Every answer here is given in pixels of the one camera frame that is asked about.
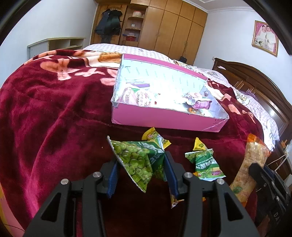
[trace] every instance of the groom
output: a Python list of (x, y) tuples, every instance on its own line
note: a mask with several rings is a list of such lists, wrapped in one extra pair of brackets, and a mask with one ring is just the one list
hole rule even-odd
[(275, 43), (276, 43), (276, 36), (271, 31), (271, 27), (269, 25), (267, 25), (266, 39), (267, 39), (266, 49), (273, 52), (275, 48)]

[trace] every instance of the wooden headboard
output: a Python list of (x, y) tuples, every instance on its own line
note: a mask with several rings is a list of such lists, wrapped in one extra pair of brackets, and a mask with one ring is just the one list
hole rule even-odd
[[(280, 142), (276, 143), (276, 150), (268, 158), (267, 163), (281, 157), (284, 154), (281, 142), (287, 140), (287, 145), (292, 139), (292, 105), (284, 97), (280, 89), (265, 74), (243, 63), (227, 62), (215, 58), (213, 70), (224, 75), (236, 89), (241, 91), (250, 89), (256, 95), (258, 102), (275, 120), (280, 136)], [(274, 162), (271, 168), (278, 167), (280, 161)], [(282, 165), (278, 173), (283, 179), (292, 173), (288, 161)]]

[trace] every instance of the red container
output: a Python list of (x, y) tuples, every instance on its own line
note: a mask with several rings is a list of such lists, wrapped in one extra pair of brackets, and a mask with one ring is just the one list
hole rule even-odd
[(126, 37), (126, 41), (135, 41), (136, 40), (136, 36), (127, 36)]

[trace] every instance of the gold picture frame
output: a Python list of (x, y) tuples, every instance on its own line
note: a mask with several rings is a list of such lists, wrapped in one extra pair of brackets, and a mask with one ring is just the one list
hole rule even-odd
[(279, 38), (267, 23), (256, 20), (252, 46), (264, 50), (277, 57), (279, 50)]

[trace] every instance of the cardboard box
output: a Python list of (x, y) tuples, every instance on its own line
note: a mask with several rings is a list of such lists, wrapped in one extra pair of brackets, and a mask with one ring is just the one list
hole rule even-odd
[[(112, 122), (219, 132), (229, 116), (205, 87), (206, 81), (205, 76), (175, 64), (124, 54), (111, 99)], [(189, 105), (177, 102), (188, 92), (197, 92), (212, 100), (210, 108), (190, 113)]]

